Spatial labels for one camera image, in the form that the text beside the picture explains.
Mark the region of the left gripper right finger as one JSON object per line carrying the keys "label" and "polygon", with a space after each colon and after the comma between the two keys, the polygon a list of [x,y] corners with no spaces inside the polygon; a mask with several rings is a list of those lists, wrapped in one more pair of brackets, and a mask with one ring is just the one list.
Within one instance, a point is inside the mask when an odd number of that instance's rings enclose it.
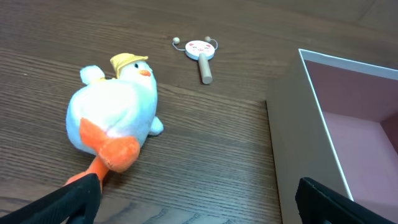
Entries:
{"label": "left gripper right finger", "polygon": [[300,179],[295,201],[305,224],[394,224],[309,177]]}

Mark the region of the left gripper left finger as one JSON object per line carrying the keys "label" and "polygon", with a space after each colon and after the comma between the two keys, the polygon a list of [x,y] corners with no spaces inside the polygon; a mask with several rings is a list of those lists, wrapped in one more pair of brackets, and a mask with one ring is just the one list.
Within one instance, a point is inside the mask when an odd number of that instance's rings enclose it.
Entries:
{"label": "left gripper left finger", "polygon": [[100,180],[96,174],[87,174],[1,217],[1,223],[93,224],[100,202]]}

